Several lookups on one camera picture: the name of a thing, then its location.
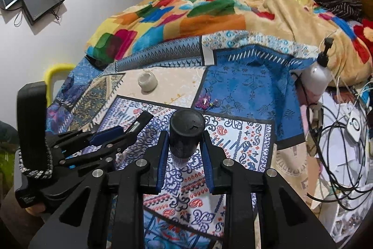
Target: person's hand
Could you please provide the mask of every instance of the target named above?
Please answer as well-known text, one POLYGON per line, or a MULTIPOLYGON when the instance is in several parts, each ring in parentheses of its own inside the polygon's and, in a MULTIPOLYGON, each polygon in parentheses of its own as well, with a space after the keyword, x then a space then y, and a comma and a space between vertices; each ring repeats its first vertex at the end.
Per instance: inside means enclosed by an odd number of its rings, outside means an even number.
POLYGON ((37 203, 31 207, 26 208, 26 211, 35 217, 39 217, 40 213, 45 211, 45 205, 44 203, 37 203))

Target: red flower pillow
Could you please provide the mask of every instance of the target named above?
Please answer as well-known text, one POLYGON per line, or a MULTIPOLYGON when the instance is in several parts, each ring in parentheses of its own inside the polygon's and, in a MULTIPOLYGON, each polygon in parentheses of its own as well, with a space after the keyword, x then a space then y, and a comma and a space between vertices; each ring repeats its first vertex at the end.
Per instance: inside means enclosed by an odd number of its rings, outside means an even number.
POLYGON ((370 54, 373 55, 373 21, 363 19, 363 25, 354 26, 354 32, 366 44, 370 54))

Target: white device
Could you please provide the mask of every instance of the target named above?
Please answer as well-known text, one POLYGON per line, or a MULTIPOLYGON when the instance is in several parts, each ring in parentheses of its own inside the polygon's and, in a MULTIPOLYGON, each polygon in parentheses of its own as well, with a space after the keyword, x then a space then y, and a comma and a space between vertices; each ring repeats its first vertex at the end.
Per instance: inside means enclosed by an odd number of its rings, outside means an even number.
POLYGON ((355 142, 359 141, 361 133, 361 119, 356 109, 351 111, 346 130, 355 142))

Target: black cap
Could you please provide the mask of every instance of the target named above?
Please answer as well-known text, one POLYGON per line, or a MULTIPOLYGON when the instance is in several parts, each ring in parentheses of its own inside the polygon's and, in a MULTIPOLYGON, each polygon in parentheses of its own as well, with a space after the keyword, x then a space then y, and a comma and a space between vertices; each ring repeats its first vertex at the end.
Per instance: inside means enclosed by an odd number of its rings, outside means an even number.
POLYGON ((328 50, 332 47, 334 39, 328 37, 324 40, 325 48, 324 51, 318 55, 318 64, 322 67, 328 66, 329 57, 327 55, 328 50))
POLYGON ((170 118, 170 151, 178 158, 191 157, 205 129, 205 118, 194 109, 179 109, 170 118))

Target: black cylindrical object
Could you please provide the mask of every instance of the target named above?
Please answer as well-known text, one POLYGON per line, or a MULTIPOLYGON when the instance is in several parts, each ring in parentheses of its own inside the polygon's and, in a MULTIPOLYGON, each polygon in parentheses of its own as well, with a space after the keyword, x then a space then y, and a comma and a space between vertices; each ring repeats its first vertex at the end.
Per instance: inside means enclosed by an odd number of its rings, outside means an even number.
POLYGON ((48 174, 50 160, 45 144, 47 86, 44 82, 25 85, 17 95, 17 126, 24 174, 48 174))
POLYGON ((195 153, 205 129, 205 118, 193 109, 179 109, 170 118, 170 151, 173 164, 183 168, 195 153))

